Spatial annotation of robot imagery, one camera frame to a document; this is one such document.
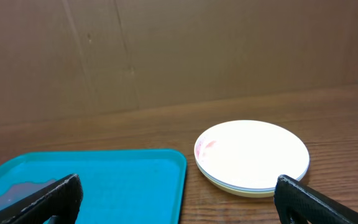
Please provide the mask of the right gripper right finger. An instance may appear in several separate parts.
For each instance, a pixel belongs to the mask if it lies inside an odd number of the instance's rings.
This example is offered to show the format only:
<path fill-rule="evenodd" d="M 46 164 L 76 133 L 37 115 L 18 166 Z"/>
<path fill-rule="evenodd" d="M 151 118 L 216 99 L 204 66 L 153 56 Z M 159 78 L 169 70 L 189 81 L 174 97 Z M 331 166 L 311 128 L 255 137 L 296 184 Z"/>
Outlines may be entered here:
<path fill-rule="evenodd" d="M 273 201 L 282 224 L 358 224 L 358 212 L 287 175 L 278 177 Z"/>

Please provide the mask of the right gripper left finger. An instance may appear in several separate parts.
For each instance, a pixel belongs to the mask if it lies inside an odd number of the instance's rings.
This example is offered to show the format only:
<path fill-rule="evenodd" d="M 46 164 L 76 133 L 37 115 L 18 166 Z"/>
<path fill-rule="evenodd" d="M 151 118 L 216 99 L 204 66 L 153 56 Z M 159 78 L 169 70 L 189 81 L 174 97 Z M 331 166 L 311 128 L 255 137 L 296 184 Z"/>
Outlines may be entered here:
<path fill-rule="evenodd" d="M 74 223 L 82 199 L 77 174 L 40 184 L 15 184 L 0 195 L 0 224 Z"/>

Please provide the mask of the green rimmed plate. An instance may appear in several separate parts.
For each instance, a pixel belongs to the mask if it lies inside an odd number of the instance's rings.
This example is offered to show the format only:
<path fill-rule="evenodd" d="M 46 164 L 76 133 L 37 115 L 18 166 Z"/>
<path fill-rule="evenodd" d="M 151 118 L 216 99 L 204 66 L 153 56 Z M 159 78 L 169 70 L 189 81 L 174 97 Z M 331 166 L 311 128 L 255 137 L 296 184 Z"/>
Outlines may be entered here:
<path fill-rule="evenodd" d="M 267 192 L 250 192 L 250 191 L 245 191 L 245 190 L 236 190 L 232 187 L 226 187 L 223 184 L 218 183 L 216 180 L 214 180 L 212 177 L 210 177 L 202 169 L 200 170 L 200 172 L 217 188 L 219 188 L 225 192 L 228 192 L 230 194 L 238 195 L 241 197 L 248 197 L 248 198 L 267 198 L 267 197 L 272 197 L 274 195 L 274 190 L 267 191 Z"/>

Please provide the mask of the light blue rimmed plate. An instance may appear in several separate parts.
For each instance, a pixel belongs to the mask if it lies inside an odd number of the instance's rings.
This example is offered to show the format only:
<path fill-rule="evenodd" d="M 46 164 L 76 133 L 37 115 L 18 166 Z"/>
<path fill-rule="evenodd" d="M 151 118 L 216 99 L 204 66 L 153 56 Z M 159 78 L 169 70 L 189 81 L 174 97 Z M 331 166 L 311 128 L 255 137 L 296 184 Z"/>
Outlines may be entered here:
<path fill-rule="evenodd" d="M 232 188 L 232 189 L 236 189 L 236 190 L 240 190 L 240 191 L 247 191 L 247 192 L 268 192 L 268 191 L 273 191 L 275 189 L 275 187 L 269 187 L 269 188 L 256 188 L 256 189 L 252 189 L 252 188 L 246 188 L 246 187 L 239 187 L 239 186 L 235 186 L 235 185 L 231 185 L 231 184 L 227 184 L 225 182 L 222 182 L 214 177 L 212 177 L 211 175 L 209 175 L 202 167 L 201 165 L 199 165 L 199 163 L 197 161 L 195 161 L 197 167 L 199 168 L 199 170 L 210 180 L 212 180 L 213 182 L 228 187 L 228 188 Z M 304 178 L 304 176 L 307 174 L 308 169 L 310 167 L 310 163 L 308 164 L 308 166 L 306 167 L 305 171 L 296 178 L 296 180 L 302 180 Z"/>

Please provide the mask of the white plate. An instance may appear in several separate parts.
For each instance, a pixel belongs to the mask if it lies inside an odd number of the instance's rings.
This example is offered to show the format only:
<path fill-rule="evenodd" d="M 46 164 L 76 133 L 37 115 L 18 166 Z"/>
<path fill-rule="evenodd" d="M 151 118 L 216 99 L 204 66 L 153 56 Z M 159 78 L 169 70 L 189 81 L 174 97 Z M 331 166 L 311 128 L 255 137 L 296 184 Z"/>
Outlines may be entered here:
<path fill-rule="evenodd" d="M 212 177 L 252 189 L 275 187 L 280 175 L 296 179 L 310 163 L 309 151 L 298 136 L 255 120 L 210 127 L 196 140 L 194 153 Z"/>

